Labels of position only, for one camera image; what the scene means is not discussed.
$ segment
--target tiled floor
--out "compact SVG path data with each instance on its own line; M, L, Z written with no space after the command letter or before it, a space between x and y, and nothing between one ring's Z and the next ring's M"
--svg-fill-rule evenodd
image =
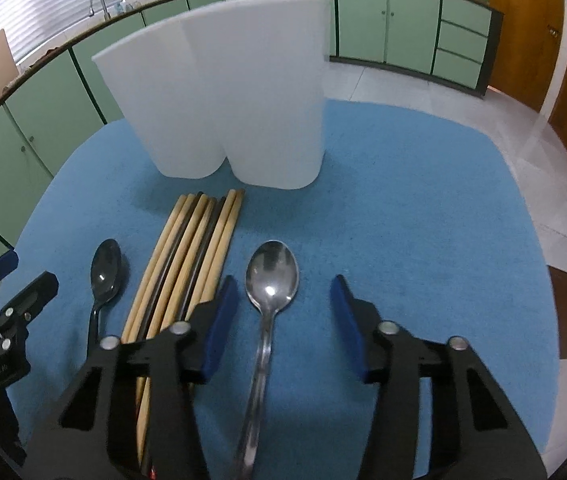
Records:
M421 110L486 134L501 151L524 196L549 265L567 272L567 152L536 112L489 90L483 100L426 81L353 65L330 63L324 83L333 99ZM551 474L567 458L567 360L543 459Z

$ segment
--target bundle of chopsticks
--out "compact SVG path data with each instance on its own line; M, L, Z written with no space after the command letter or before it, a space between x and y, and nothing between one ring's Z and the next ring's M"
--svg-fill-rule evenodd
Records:
M203 193L182 195L168 217L132 303L122 342L155 337L176 321L188 320L196 305L217 289L244 190L220 200ZM150 380L137 384L137 452L149 468L146 444Z

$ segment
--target silver spoon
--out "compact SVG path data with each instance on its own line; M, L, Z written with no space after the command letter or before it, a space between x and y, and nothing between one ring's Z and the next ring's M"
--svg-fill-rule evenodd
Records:
M285 243L271 240L262 244L252 255L246 269L246 292L261 313L261 341L241 438L235 453L238 480L251 478L255 465L266 382L270 373L275 316L291 303L298 285L297 260Z

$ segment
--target white plastic container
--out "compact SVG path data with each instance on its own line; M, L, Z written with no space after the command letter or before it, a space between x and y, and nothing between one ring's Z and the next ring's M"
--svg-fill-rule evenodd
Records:
M323 160L329 0L228 0L105 49L97 63L161 173L228 157L242 182L298 189Z

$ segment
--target wall faucet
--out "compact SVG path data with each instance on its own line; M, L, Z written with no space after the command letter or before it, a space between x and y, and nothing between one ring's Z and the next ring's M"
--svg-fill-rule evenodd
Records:
M99 0L101 2L101 8L104 10L104 19L108 21L110 19L110 13L106 8L106 2L104 0ZM90 0L90 12L88 13L89 16L95 15L95 9L92 8L92 0Z

